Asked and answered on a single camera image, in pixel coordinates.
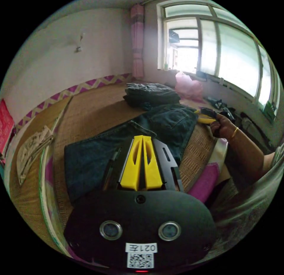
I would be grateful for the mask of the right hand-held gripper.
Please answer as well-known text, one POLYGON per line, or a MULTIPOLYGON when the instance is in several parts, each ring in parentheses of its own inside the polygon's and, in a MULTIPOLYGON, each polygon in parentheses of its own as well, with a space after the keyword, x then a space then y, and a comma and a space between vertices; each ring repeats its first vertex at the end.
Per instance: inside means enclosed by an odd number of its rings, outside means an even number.
POLYGON ((201 124, 211 124, 216 121, 217 113, 215 110, 210 108, 201 108, 200 110, 196 110, 195 114, 201 114, 205 117, 198 117, 197 122, 201 124))

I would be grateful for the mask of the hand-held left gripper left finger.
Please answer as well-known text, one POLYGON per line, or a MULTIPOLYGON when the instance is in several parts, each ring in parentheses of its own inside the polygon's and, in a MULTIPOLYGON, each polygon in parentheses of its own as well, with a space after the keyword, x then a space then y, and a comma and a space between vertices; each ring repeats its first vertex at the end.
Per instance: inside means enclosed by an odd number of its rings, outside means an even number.
POLYGON ((139 188, 142 145, 143 136, 134 136, 120 180, 123 189, 138 190, 139 188))

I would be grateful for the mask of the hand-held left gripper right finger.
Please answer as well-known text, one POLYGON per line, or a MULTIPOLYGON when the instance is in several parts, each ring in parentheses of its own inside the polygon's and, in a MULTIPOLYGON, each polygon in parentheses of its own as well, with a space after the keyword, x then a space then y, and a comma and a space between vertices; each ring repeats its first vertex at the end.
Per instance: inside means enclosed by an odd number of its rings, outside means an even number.
POLYGON ((150 136, 143 136, 143 154, 146 190, 161 189, 163 182, 150 136))

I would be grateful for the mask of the person's right hand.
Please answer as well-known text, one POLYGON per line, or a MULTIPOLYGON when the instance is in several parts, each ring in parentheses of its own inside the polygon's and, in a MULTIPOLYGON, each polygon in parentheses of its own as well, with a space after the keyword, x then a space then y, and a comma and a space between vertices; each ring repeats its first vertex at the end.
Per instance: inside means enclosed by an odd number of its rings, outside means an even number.
POLYGON ((216 121, 210 124, 210 129, 214 137, 230 141, 236 135, 239 128, 235 126, 227 117, 216 113, 216 121))

